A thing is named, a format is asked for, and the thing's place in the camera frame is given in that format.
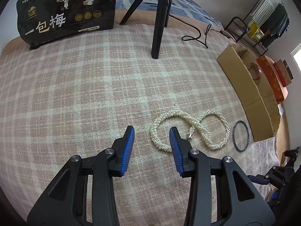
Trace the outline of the red leather strap watch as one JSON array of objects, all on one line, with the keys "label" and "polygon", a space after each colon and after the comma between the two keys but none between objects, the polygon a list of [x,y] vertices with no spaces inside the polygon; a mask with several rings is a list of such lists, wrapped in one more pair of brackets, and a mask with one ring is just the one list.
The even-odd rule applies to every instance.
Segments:
[{"label": "red leather strap watch", "polygon": [[250,63],[247,67],[253,80],[257,81],[261,78],[262,70],[256,63]]}]

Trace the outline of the pink plaid blanket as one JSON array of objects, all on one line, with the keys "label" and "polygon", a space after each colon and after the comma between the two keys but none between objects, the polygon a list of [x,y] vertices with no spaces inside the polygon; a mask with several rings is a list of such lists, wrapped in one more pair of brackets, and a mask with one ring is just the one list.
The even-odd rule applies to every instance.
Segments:
[{"label": "pink plaid blanket", "polygon": [[275,139],[254,142],[243,106],[217,62],[231,43],[208,33],[208,47],[181,40],[188,29],[171,19],[160,55],[151,57],[151,24],[68,37],[30,50],[12,42],[1,57],[1,188],[26,219],[34,203],[73,155],[97,155],[135,128],[123,178],[114,179],[121,225],[182,225],[189,179],[176,171],[171,153],[151,141],[162,113],[198,117],[211,109],[231,128],[227,144],[209,150],[195,132],[193,147],[215,158],[231,156],[246,174],[265,174],[279,164]]}]

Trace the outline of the open cardboard box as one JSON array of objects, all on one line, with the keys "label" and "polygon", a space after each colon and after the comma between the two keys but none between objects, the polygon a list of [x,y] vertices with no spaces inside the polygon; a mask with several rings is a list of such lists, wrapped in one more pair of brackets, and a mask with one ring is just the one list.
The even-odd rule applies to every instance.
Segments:
[{"label": "open cardboard box", "polygon": [[274,137],[281,120],[279,108],[263,70],[257,81],[252,79],[247,70],[250,63],[259,66],[252,53],[240,45],[229,44],[218,56],[217,62],[240,99],[253,140],[257,142]]}]

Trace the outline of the red brown gift box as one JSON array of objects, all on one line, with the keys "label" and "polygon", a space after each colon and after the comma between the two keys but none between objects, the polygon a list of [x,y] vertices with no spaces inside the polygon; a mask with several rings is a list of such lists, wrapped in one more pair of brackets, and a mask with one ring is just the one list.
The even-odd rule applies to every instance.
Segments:
[{"label": "red brown gift box", "polygon": [[279,75],[282,85],[284,87],[290,85],[293,80],[293,74],[286,62],[286,60],[279,59],[277,62],[274,63],[274,67]]}]

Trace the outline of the orange cloth covered table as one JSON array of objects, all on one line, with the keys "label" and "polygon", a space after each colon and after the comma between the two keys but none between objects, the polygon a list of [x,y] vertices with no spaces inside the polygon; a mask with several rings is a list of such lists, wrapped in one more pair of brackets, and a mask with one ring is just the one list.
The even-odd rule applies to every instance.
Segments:
[{"label": "orange cloth covered table", "polygon": [[281,77],[279,76],[278,71],[274,65],[275,62],[267,56],[261,56],[257,58],[256,61],[263,70],[263,73],[273,90],[277,103],[283,103],[288,96],[288,90],[286,86],[283,86],[282,84]]}]

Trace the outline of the window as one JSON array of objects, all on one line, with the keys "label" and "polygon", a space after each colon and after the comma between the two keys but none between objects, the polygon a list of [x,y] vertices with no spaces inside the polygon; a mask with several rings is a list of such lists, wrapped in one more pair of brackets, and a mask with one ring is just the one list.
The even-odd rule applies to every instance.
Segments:
[{"label": "window", "polygon": [[291,56],[301,70],[301,43],[291,52]]}]

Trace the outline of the yellow crate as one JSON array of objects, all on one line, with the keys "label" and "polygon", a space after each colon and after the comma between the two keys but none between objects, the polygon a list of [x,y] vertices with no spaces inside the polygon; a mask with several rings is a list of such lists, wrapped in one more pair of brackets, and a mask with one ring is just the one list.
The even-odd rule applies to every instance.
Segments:
[{"label": "yellow crate", "polygon": [[254,42],[259,42],[264,37],[264,33],[255,22],[249,25],[249,32],[247,34]]}]

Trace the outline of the black clothes rack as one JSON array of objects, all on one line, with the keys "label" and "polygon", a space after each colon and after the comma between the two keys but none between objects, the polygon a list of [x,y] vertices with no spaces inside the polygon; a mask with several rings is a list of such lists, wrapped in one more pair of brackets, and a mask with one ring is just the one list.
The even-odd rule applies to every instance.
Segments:
[{"label": "black clothes rack", "polygon": [[236,43],[262,56],[289,26],[290,19],[282,0],[258,0],[244,18],[233,17],[224,30]]}]

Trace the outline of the dark hanging clothes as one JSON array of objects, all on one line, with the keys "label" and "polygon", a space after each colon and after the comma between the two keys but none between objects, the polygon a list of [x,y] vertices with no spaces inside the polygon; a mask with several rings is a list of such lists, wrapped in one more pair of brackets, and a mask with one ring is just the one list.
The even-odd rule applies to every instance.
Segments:
[{"label": "dark hanging clothes", "polygon": [[264,33],[261,40],[263,47],[269,48],[275,40],[282,37],[289,28],[290,19],[282,4],[279,4],[260,29]]}]

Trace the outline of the striped hanging towel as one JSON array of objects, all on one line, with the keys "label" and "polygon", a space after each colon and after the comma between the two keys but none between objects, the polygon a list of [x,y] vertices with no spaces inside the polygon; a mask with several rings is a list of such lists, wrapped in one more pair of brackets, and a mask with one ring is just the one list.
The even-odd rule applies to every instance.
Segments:
[{"label": "striped hanging towel", "polygon": [[263,0],[253,16],[253,20],[259,25],[263,24],[273,13],[281,0]]}]

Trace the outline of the black printed gift bag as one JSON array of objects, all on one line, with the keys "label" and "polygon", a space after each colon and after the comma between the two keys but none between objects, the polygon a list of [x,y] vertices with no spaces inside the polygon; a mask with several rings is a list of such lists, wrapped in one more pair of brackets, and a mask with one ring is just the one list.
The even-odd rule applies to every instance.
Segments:
[{"label": "black printed gift bag", "polygon": [[33,48],[114,26],[116,0],[18,0],[17,28]]}]

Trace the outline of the blue patterned bed sheet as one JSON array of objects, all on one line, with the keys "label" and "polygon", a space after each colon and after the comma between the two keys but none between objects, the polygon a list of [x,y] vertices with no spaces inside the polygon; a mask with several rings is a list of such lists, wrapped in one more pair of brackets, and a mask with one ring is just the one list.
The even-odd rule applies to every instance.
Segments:
[{"label": "blue patterned bed sheet", "polygon": [[[128,10],[134,0],[116,0],[116,9]],[[143,0],[138,6],[139,10],[156,11],[158,0]],[[193,0],[173,0],[170,13],[176,16],[194,18],[198,21],[223,29],[220,21],[212,17],[206,10],[199,6]]]}]

